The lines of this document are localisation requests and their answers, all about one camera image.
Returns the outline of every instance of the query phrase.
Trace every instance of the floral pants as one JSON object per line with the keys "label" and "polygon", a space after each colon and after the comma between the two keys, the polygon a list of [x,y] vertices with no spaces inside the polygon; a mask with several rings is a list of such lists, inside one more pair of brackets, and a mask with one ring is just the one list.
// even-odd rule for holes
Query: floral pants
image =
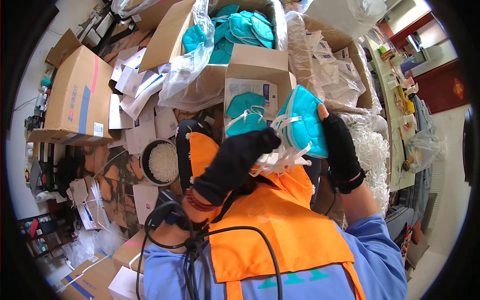
{"label": "floral pants", "polygon": [[[192,132],[199,132],[210,138],[212,137],[211,134],[203,127],[203,125],[195,120],[183,120],[179,123],[177,133],[175,135],[175,141],[177,144],[180,185],[183,193],[185,193],[185,190],[189,188],[194,181],[190,157],[190,134]],[[303,168],[310,178],[313,187],[313,195],[312,199],[310,200],[310,208],[313,209],[317,197],[318,185],[320,182],[321,159],[313,158],[307,155],[304,155],[303,158],[308,162],[308,164],[303,166]]]}

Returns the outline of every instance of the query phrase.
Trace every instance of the table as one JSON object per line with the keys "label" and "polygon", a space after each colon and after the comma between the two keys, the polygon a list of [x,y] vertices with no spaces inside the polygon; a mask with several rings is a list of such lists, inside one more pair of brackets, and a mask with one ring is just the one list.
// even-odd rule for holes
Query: table
{"label": "table", "polygon": [[[394,192],[415,184],[415,174],[402,171],[402,163],[405,161],[402,140],[398,132],[398,119],[402,116],[400,109],[395,104],[394,90],[390,90],[387,86],[389,74],[392,66],[389,62],[380,59],[380,53],[377,51],[379,45],[372,41],[369,37],[366,38],[368,49],[372,55],[372,60],[380,79],[382,92],[384,95],[385,112],[388,123],[389,144],[390,144],[390,191]],[[405,143],[415,134],[415,130],[411,128],[405,131],[401,127],[402,135]]]}

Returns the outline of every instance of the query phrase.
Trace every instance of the black glove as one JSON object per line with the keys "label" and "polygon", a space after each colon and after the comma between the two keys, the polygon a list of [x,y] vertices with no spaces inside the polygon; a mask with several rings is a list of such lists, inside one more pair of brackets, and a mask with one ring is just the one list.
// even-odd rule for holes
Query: black glove
{"label": "black glove", "polygon": [[227,138],[193,188],[211,204],[221,206],[229,191],[241,186],[262,154],[280,146],[273,128]]}
{"label": "black glove", "polygon": [[365,178],[365,172],[360,168],[360,163],[355,155],[355,146],[352,136],[343,120],[334,114],[329,114],[322,121],[327,147],[327,162],[330,166],[333,182],[342,194],[359,187]]}

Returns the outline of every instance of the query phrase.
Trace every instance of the red decoration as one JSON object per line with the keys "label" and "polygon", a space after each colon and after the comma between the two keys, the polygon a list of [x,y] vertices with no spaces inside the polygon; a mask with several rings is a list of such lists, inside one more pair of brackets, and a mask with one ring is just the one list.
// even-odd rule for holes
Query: red decoration
{"label": "red decoration", "polygon": [[458,81],[458,79],[454,79],[454,83],[453,83],[453,92],[460,98],[460,99],[463,99],[463,91],[464,91],[464,87],[463,87],[463,84],[460,83],[460,81]]}

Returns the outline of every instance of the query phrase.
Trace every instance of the logo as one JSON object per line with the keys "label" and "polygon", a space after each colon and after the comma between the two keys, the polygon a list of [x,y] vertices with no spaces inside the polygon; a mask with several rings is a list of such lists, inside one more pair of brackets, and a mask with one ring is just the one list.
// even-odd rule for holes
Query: logo
{"label": "logo", "polygon": [[68,121],[73,122],[73,109],[75,108],[75,98],[77,98],[77,85],[73,86],[72,99],[70,101],[70,111],[68,112]]}

